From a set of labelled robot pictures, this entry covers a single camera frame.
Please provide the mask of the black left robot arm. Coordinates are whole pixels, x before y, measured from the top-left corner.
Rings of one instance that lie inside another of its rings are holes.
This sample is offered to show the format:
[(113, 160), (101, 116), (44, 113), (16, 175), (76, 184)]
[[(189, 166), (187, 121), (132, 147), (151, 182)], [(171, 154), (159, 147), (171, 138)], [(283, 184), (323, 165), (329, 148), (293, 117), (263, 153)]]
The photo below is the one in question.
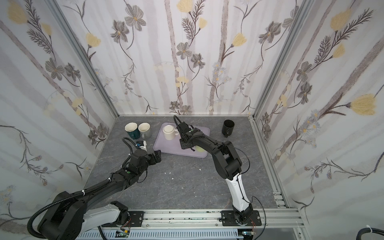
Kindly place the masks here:
[(117, 201), (99, 209), (93, 206), (137, 183), (149, 166), (159, 162), (160, 150), (152, 154), (136, 150), (126, 159), (121, 169), (103, 182), (72, 194), (58, 194), (51, 204), (31, 216), (27, 224), (28, 232), (40, 239), (74, 240), (90, 229), (126, 218), (128, 208)]

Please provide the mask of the grey ceramic mug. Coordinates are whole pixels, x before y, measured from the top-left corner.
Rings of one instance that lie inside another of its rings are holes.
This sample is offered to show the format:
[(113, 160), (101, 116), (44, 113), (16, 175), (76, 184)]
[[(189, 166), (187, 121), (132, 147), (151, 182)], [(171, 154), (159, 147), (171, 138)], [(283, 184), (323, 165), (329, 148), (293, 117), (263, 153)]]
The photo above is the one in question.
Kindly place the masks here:
[(147, 140), (151, 137), (152, 132), (151, 132), (151, 125), (149, 123), (141, 123), (138, 126), (138, 129), (141, 134), (141, 138), (143, 140)]

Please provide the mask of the black ceramic mug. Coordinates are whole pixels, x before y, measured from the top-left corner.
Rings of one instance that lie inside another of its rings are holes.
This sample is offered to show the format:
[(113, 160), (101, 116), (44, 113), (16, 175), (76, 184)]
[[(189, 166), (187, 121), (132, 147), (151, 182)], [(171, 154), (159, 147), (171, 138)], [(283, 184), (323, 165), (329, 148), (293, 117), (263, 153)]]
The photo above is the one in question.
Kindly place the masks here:
[(224, 121), (223, 127), (222, 127), (222, 134), (224, 135), (225, 138), (229, 137), (232, 134), (234, 127), (235, 127), (234, 121), (232, 120)]

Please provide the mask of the dark green ceramic mug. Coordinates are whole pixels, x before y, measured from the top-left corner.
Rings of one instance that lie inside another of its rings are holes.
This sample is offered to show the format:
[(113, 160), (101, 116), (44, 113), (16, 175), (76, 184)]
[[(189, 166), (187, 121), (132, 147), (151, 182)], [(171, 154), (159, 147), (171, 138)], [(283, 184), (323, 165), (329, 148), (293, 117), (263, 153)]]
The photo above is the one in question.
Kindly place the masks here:
[(137, 140), (141, 137), (137, 123), (128, 123), (125, 125), (125, 131), (132, 140)]

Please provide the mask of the white ceramic mug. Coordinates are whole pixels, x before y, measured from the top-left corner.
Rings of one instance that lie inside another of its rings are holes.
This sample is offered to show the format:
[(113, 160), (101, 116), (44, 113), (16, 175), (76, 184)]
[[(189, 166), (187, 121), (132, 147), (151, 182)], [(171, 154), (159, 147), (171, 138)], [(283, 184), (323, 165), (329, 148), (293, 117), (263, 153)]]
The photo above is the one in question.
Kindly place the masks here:
[(180, 133), (176, 127), (172, 125), (166, 125), (165, 127), (163, 127), (163, 134), (166, 140), (171, 141)]

